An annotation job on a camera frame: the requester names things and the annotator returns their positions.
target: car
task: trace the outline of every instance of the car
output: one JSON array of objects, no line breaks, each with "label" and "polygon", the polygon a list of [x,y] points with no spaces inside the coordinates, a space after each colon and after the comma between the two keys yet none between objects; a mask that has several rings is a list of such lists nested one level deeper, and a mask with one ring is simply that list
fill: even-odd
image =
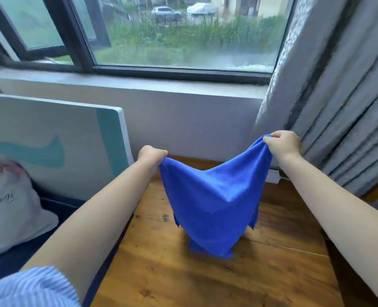
[{"label": "car", "polygon": [[167,6],[156,6],[151,11],[155,16],[156,21],[162,21],[162,19],[179,20],[182,17],[182,12],[173,10]]},{"label": "car", "polygon": [[188,16],[207,16],[215,15],[219,11],[217,5],[212,3],[196,3],[189,6],[186,10]]}]

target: window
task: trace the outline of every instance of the window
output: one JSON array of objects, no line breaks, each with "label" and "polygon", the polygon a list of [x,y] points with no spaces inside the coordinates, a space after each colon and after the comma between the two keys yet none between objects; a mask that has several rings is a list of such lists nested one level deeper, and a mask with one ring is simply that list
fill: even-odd
[{"label": "window", "polygon": [[0,0],[0,31],[23,62],[73,64],[65,71],[268,83],[293,4]]}]

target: hand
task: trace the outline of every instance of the hand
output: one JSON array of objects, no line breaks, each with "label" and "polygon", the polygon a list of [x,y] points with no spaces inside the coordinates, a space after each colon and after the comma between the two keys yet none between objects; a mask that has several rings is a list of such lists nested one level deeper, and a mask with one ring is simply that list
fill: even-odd
[{"label": "hand", "polygon": [[138,154],[138,161],[148,161],[154,167],[158,167],[167,154],[168,151],[155,149],[150,145],[145,145]]},{"label": "hand", "polygon": [[270,152],[280,162],[288,156],[301,156],[301,142],[294,131],[279,130],[272,134],[272,137],[263,137]]}]

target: white board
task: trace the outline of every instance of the white board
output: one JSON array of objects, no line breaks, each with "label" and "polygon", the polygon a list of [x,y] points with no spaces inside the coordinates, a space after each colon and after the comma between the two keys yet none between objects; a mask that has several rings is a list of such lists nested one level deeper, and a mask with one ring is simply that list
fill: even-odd
[{"label": "white board", "polygon": [[121,108],[0,95],[0,161],[47,191],[88,200],[134,160]]}]

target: white pillow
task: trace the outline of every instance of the white pillow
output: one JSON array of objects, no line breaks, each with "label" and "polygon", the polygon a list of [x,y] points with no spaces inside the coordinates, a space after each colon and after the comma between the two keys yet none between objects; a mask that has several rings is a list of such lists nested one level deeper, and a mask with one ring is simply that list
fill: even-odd
[{"label": "white pillow", "polygon": [[58,217],[41,208],[28,174],[14,162],[0,164],[0,253],[58,225]]}]

